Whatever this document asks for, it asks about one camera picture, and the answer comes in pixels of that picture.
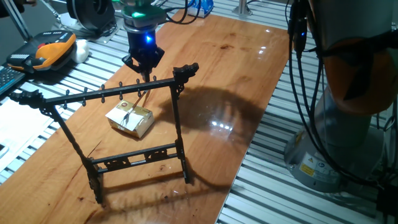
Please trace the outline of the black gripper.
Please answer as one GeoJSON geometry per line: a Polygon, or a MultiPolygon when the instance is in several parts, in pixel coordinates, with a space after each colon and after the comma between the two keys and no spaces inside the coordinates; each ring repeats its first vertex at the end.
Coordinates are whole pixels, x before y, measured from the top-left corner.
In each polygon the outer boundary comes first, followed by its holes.
{"type": "Polygon", "coordinates": [[[141,29],[128,28],[129,54],[122,58],[123,63],[131,70],[139,73],[144,81],[150,81],[152,69],[158,66],[165,51],[157,46],[155,26],[141,29]]]}

